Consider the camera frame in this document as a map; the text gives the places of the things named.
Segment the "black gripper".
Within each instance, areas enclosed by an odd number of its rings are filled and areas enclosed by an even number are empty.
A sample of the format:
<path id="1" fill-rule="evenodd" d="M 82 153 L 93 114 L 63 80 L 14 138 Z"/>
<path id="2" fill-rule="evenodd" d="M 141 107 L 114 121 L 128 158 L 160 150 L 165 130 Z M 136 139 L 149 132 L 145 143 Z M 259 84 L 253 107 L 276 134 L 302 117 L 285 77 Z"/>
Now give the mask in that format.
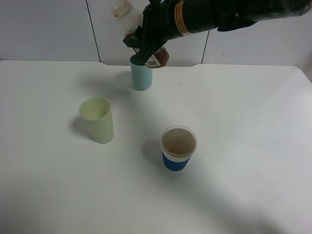
<path id="1" fill-rule="evenodd" d="M 178 27 L 183 21 L 182 0 L 151 0 L 143 11 L 143 26 L 127 35 L 123 42 L 133 48 L 131 63 L 137 66 L 163 66 L 163 45 L 185 36 Z"/>

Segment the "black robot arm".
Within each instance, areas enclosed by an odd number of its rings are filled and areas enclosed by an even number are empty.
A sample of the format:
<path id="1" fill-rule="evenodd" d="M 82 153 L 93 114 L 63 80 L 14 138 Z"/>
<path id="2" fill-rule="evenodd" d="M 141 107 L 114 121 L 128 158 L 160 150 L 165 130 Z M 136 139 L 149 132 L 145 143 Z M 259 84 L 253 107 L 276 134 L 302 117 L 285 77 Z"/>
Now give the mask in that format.
<path id="1" fill-rule="evenodd" d="M 143 24 L 123 42 L 139 52 L 130 59 L 143 65 L 167 41 L 211 29 L 228 32 L 263 20 L 298 17 L 312 8 L 310 0 L 152 0 Z"/>

